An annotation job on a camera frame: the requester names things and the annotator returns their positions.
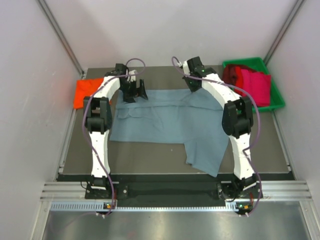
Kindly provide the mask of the blue grey t shirt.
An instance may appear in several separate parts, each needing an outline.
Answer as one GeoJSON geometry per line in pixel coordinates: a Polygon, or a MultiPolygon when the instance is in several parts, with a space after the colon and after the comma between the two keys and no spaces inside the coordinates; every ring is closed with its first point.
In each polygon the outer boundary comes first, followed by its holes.
{"type": "Polygon", "coordinates": [[[203,88],[148,90],[148,99],[117,99],[110,140],[183,144],[186,163],[218,175],[229,137],[222,128],[223,108],[203,88]]]}

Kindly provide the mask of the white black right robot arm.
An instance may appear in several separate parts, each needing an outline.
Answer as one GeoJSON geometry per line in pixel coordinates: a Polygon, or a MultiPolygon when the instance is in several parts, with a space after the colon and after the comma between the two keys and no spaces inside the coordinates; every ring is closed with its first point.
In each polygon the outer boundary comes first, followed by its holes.
{"type": "Polygon", "coordinates": [[[235,200],[245,198],[257,184],[250,157],[251,128],[254,124],[252,101],[241,96],[222,81],[216,71],[205,67],[200,57],[193,57],[179,63],[183,79],[191,92],[206,90],[223,107],[222,129],[229,136],[232,146],[235,179],[231,181],[231,191],[221,193],[223,197],[235,200]]]}

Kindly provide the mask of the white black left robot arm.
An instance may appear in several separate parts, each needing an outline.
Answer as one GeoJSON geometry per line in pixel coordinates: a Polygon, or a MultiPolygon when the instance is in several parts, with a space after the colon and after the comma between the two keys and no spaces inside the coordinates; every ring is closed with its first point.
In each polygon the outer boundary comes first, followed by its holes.
{"type": "Polygon", "coordinates": [[[134,103],[138,97],[147,100],[144,80],[137,83],[138,74],[127,64],[117,63],[105,74],[97,90],[83,99],[82,132],[92,153],[91,179],[86,190],[96,199],[115,199],[108,162],[108,138],[113,124],[111,99],[120,90],[125,103],[134,103]]]}

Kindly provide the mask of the dark red t shirt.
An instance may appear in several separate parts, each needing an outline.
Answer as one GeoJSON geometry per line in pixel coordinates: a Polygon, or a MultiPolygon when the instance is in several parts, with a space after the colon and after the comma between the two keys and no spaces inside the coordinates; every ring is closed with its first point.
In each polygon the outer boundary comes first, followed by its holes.
{"type": "Polygon", "coordinates": [[[257,72],[256,70],[254,70],[253,68],[250,68],[246,65],[243,64],[227,64],[224,69],[223,69],[223,73],[222,73],[222,80],[229,85],[236,85],[238,76],[236,73],[236,67],[239,67],[240,69],[245,69],[248,70],[252,73],[257,72]]]}

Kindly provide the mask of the orange folded t shirt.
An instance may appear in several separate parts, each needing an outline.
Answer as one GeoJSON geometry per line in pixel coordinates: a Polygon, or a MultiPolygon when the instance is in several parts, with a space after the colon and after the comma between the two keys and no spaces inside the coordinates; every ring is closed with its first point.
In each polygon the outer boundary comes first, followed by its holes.
{"type": "Polygon", "coordinates": [[[81,79],[76,81],[73,109],[84,107],[84,98],[90,97],[103,83],[103,78],[81,79]]]}

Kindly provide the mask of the pink t shirt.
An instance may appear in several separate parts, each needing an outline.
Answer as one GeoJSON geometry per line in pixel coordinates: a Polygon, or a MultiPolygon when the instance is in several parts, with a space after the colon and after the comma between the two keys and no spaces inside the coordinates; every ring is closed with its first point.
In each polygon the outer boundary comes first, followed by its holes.
{"type": "Polygon", "coordinates": [[[267,107],[271,103],[272,77],[263,72],[250,73],[250,92],[258,107],[267,107]]]}

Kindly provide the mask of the green plastic bin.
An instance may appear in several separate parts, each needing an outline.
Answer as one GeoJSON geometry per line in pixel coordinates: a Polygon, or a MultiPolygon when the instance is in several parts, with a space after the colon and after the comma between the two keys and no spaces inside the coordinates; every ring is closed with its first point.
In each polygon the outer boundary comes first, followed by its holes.
{"type": "Polygon", "coordinates": [[[260,112],[283,108],[285,101],[278,90],[265,63],[260,57],[225,60],[222,63],[222,80],[235,86],[234,91],[245,96],[249,93],[260,112]]]}

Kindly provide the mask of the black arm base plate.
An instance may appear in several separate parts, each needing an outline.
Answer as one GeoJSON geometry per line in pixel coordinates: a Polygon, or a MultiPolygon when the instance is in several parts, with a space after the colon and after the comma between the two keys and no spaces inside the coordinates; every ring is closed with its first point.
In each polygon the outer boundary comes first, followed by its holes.
{"type": "Polygon", "coordinates": [[[258,187],[253,186],[241,190],[231,182],[120,182],[109,184],[106,188],[99,189],[96,185],[88,186],[86,199],[109,199],[133,200],[142,197],[143,201],[151,201],[151,198],[165,199],[173,197],[208,197],[210,200],[237,199],[248,196],[250,193],[256,195],[258,187]]]}

